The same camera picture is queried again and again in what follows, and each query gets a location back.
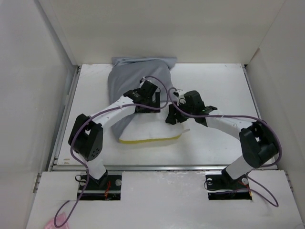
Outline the grey pillowcase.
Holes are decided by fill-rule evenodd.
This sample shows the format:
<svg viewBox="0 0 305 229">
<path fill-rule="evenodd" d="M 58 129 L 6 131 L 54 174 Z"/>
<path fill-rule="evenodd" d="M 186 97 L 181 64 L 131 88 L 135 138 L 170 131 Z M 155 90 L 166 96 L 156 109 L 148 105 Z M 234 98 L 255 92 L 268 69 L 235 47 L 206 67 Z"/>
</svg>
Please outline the grey pillowcase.
<svg viewBox="0 0 305 229">
<path fill-rule="evenodd" d="M 166 90 L 173 86 L 170 70 L 177 63 L 175 57 L 128 58 L 114 57 L 112 71 L 108 76 L 109 103 L 117 101 L 128 90 L 139 88 L 139 81 L 147 77 L 161 91 L 161 102 L 165 104 Z M 117 141 L 136 114 L 123 118 L 111 127 Z"/>
</svg>

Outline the white pillow yellow edge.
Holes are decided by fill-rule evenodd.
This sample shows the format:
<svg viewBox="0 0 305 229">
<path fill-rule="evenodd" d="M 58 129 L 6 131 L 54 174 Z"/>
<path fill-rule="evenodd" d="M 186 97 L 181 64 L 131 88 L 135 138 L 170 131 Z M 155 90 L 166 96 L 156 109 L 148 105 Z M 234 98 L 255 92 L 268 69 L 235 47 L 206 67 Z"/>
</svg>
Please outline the white pillow yellow edge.
<svg viewBox="0 0 305 229">
<path fill-rule="evenodd" d="M 136 114 L 119 137 L 121 144 L 138 144 L 163 140 L 178 139 L 190 131 L 187 125 L 165 122 L 168 115 L 166 109 L 159 113 Z"/>
</svg>

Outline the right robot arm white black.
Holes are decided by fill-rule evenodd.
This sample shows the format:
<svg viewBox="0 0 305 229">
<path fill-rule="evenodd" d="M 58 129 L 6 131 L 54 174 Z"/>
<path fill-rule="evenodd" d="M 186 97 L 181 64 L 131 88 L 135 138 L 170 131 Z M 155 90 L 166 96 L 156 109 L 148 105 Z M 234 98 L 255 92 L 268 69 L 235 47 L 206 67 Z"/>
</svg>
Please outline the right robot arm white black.
<svg viewBox="0 0 305 229">
<path fill-rule="evenodd" d="M 238 189 L 247 186 L 247 175 L 275 155 L 281 155 L 279 140 L 263 120 L 246 115 L 225 115 L 214 106 L 206 106 L 200 94 L 193 90 L 185 92 L 174 87 L 168 90 L 171 99 L 166 118 L 168 124 L 183 123 L 192 118 L 198 124 L 222 131 L 240 142 L 242 155 L 225 167 L 220 174 L 207 175 L 206 185 L 210 191 Z"/>
</svg>

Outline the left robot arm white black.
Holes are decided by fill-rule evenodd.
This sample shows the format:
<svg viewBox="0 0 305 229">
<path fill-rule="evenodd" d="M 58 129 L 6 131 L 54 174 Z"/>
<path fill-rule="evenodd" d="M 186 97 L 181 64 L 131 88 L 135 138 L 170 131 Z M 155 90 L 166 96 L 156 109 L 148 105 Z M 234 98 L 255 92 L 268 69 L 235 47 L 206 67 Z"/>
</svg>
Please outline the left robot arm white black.
<svg viewBox="0 0 305 229">
<path fill-rule="evenodd" d="M 104 132 L 123 118 L 136 113 L 158 113 L 160 111 L 160 93 L 157 85 L 143 81 L 139 88 L 125 92 L 106 109 L 91 116 L 77 116 L 68 144 L 71 155 L 80 155 L 87 169 L 90 183 L 96 189 L 106 186 L 108 171 L 103 165 L 100 153 L 103 147 Z"/>
</svg>

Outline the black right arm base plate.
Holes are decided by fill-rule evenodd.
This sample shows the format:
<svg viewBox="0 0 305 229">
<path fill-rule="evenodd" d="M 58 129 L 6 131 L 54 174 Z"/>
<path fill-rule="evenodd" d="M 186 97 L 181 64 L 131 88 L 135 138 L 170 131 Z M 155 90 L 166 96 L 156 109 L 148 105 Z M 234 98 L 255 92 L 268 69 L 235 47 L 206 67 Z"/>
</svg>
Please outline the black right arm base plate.
<svg viewBox="0 0 305 229">
<path fill-rule="evenodd" d="M 246 176 L 231 181 L 225 181 L 221 174 L 207 174 L 205 178 L 209 200 L 252 200 Z"/>
</svg>

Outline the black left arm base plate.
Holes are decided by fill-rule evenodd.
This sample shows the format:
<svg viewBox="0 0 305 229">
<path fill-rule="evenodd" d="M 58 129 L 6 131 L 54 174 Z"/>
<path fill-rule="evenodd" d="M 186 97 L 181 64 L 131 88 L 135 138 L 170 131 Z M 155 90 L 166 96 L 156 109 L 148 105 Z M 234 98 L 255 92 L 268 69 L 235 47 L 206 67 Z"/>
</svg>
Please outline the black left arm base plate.
<svg viewBox="0 0 305 229">
<path fill-rule="evenodd" d="M 89 183 L 84 190 L 87 175 L 76 175 L 75 181 L 79 183 L 77 197 L 80 200 L 87 201 L 117 201 L 121 200 L 121 187 L 122 187 L 122 174 L 110 174 L 102 182 L 101 185 L 97 184 L 92 178 L 89 179 Z"/>
</svg>

